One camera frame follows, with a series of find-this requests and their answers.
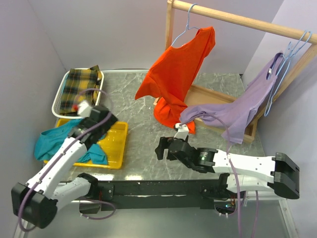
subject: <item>teal shirt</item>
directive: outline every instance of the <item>teal shirt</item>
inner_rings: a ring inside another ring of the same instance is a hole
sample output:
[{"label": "teal shirt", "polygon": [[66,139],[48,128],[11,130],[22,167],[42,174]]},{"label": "teal shirt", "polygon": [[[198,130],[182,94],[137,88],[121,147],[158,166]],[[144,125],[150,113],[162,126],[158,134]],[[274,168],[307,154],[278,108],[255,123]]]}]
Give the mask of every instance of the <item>teal shirt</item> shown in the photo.
[{"label": "teal shirt", "polygon": [[[35,145],[34,156],[37,160],[50,160],[60,149],[70,130],[78,125],[82,119],[70,120],[66,124],[41,133]],[[107,156],[99,145],[93,144],[84,156],[78,159],[79,163],[92,160],[93,164],[107,165]]]}]

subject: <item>yellow tray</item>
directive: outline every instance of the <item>yellow tray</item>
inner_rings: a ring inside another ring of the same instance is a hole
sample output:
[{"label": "yellow tray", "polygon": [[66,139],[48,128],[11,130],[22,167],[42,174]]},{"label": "yellow tray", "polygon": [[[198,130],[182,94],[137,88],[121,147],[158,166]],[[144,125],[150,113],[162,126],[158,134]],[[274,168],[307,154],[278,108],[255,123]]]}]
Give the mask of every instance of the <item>yellow tray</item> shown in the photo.
[{"label": "yellow tray", "polygon": [[[59,119],[56,127],[64,125],[69,119]],[[97,165],[90,161],[87,163],[75,163],[74,166],[93,167],[93,168],[107,168],[120,169],[123,161],[125,141],[128,134],[128,123],[117,121],[108,131],[103,140],[98,141],[98,145],[107,155],[108,165]]]}]

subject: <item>orange shirt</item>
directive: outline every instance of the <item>orange shirt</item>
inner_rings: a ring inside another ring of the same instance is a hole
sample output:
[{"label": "orange shirt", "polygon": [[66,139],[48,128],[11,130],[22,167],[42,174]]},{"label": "orange shirt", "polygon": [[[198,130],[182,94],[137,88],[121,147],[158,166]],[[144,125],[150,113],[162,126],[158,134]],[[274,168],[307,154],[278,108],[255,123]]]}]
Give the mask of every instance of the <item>orange shirt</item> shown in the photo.
[{"label": "orange shirt", "polygon": [[[180,122],[187,91],[192,85],[204,58],[215,46],[213,27],[198,30],[194,39],[180,48],[170,46],[150,68],[135,99],[150,95],[161,97],[154,108],[154,117],[173,128]],[[187,124],[195,133],[194,122]]]}]

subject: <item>blue hanger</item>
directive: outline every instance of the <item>blue hanger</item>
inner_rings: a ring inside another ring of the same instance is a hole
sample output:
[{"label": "blue hanger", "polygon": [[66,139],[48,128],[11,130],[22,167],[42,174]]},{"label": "blue hanger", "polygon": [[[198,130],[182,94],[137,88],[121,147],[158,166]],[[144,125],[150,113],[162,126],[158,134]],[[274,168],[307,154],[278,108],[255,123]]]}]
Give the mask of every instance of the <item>blue hanger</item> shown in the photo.
[{"label": "blue hanger", "polygon": [[[193,29],[193,28],[196,28],[199,30],[199,28],[193,26],[193,27],[189,27],[189,12],[190,10],[193,8],[193,6],[197,5],[197,3],[194,3],[193,5],[191,5],[191,7],[188,9],[188,17],[187,17],[187,24],[186,24],[186,28],[185,28],[185,31],[183,33],[181,33],[178,37],[180,37],[181,35],[183,35],[187,30],[190,30],[190,29]],[[172,43],[172,46],[174,45],[175,41],[178,39],[178,37],[175,38],[175,40],[173,41]]]},{"label": "blue hanger", "polygon": [[[293,51],[294,51],[295,48],[298,46],[299,42],[300,42],[300,41],[302,40],[302,38],[306,35],[307,32],[309,32],[309,37],[308,37],[307,40],[297,49],[297,51],[295,51],[295,52],[293,53]],[[290,52],[289,52],[289,54],[288,54],[287,56],[285,56],[285,54],[283,55],[284,62],[283,62],[283,64],[281,65],[281,67],[279,68],[279,70],[278,70],[276,76],[279,75],[279,73],[281,72],[281,70],[282,70],[282,68],[284,67],[285,63],[289,60],[289,61],[288,61],[288,65],[287,65],[286,70],[285,70],[285,72],[284,72],[284,74],[283,74],[283,76],[282,76],[282,78],[281,78],[281,80],[280,80],[280,82],[279,82],[277,88],[275,89],[274,93],[273,93],[274,85],[272,86],[271,93],[270,93],[270,95],[269,95],[268,102],[267,102],[267,104],[266,104],[266,108],[265,108],[265,112],[264,112],[264,116],[265,116],[265,117],[269,114],[269,111],[270,111],[271,106],[272,106],[272,103],[273,103],[273,98],[274,98],[274,96],[276,95],[278,88],[281,86],[281,83],[283,82],[283,79],[284,79],[284,77],[285,77],[285,75],[286,75],[286,73],[287,73],[287,71],[288,71],[288,69],[289,69],[289,66],[290,66],[290,64],[291,64],[291,62],[292,62],[293,57],[294,57],[294,56],[298,53],[298,51],[300,51],[300,50],[302,49],[302,47],[309,41],[309,39],[311,38],[312,34],[313,34],[313,33],[312,33],[311,31],[305,31],[305,32],[303,33],[303,35],[301,36],[301,38],[298,40],[298,42],[296,43],[296,45],[295,45],[293,48],[292,48],[292,43],[291,43],[291,42],[288,43],[288,46],[287,46],[286,51],[290,50]]]}]

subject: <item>yellow and black plaid cloth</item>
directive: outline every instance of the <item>yellow and black plaid cloth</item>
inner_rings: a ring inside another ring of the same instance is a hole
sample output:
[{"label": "yellow and black plaid cloth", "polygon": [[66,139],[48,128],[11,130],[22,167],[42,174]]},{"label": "yellow and black plaid cloth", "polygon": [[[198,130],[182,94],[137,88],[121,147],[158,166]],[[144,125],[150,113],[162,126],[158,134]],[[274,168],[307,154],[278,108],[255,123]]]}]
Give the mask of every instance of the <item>yellow and black plaid cloth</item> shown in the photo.
[{"label": "yellow and black plaid cloth", "polygon": [[[75,113],[72,108],[75,102],[75,97],[79,92],[87,88],[99,88],[98,78],[101,78],[101,72],[98,65],[90,69],[71,69],[65,82],[65,87],[61,96],[60,114]],[[87,92],[78,98],[78,101],[87,100],[95,104],[98,92]]]}]

